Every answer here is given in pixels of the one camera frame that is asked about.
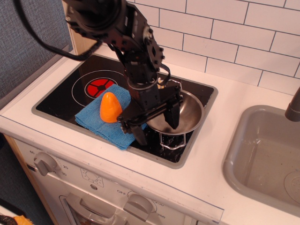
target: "stove panel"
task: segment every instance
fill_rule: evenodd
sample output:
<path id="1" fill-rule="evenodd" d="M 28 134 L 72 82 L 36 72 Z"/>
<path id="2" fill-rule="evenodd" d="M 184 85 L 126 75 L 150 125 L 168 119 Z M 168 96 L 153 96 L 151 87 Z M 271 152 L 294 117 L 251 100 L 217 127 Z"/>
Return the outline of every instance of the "stove panel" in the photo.
<path id="1" fill-rule="evenodd" d="M 75 122 L 75 115 L 111 85 L 117 84 L 127 89 L 127 80 L 123 72 L 124 67 L 117 60 L 92 55 L 41 99 L 34 107 L 33 112 L 84 134 L 102 139 L 79 126 Z M 166 77 L 162 73 L 159 76 L 162 79 Z M 214 87 L 182 78 L 172 77 L 172 79 L 181 82 L 183 90 L 194 94 L 201 101 L 206 116 L 217 95 L 217 90 Z M 145 133 L 146 137 L 151 140 L 150 144 L 141 146 L 137 141 L 134 141 L 128 151 L 177 168 L 185 162 L 193 142 L 193 136 L 196 136 L 193 133 L 197 133 L 200 128 L 186 135 L 187 145 L 185 147 L 168 150 L 160 145 L 159 133 L 147 127 Z M 173 147 L 182 143 L 183 137 L 163 136 L 163 140 L 164 143 L 169 143 Z"/>

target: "sink basin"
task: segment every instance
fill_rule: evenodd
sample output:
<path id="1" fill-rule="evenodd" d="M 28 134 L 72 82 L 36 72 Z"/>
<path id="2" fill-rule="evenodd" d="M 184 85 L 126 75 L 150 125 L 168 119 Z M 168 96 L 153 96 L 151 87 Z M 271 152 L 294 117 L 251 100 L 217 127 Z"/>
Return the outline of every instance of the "sink basin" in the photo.
<path id="1" fill-rule="evenodd" d="M 300 217 L 300 122 L 267 105 L 241 116 L 223 165 L 240 194 Z"/>

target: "tile backsplash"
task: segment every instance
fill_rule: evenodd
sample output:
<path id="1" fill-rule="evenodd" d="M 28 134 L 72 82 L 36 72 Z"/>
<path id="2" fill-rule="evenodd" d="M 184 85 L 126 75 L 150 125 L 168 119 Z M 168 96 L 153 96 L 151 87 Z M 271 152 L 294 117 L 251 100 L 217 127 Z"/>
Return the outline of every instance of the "tile backsplash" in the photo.
<path id="1" fill-rule="evenodd" d="M 165 62 L 293 95 L 300 86 L 300 0 L 128 0 Z"/>

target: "black stovetop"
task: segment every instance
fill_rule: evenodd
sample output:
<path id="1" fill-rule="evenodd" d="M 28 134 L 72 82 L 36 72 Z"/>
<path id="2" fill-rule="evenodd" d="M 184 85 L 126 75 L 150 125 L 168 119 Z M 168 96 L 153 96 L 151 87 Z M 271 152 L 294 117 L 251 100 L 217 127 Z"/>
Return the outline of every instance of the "black stovetop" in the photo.
<path id="1" fill-rule="evenodd" d="M 36 106 L 36 110 L 78 125 L 75 122 L 75 115 L 105 89 L 112 84 L 127 88 L 127 81 L 123 76 L 123 71 L 124 67 L 120 62 L 92 55 L 53 89 Z M 165 77 L 164 74 L 159 74 L 159 76 L 162 79 Z M 181 82 L 182 89 L 194 94 L 201 101 L 204 108 L 206 107 L 214 92 L 214 88 L 176 77 L 172 77 L 172 79 Z M 160 146 L 159 134 L 156 131 L 147 127 L 145 133 L 146 137 L 151 140 L 149 145 L 141 146 L 137 141 L 134 141 L 131 146 L 169 162 L 179 162 L 186 147 L 168 150 Z M 190 132 L 186 135 L 187 142 L 192 133 Z M 182 136 L 164 136 L 164 142 L 169 142 L 170 146 L 174 146 L 182 142 Z"/>

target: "burner ring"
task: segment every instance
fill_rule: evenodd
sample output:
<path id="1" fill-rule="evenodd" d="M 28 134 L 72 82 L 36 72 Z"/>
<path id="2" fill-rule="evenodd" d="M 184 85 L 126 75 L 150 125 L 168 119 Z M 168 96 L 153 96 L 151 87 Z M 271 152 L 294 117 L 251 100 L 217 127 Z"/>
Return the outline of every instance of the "burner ring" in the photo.
<path id="1" fill-rule="evenodd" d="M 72 87 L 72 97 L 76 103 L 86 107 L 89 102 L 97 98 L 111 85 L 119 85 L 123 74 L 112 70 L 97 70 L 87 73 L 76 80 Z"/>

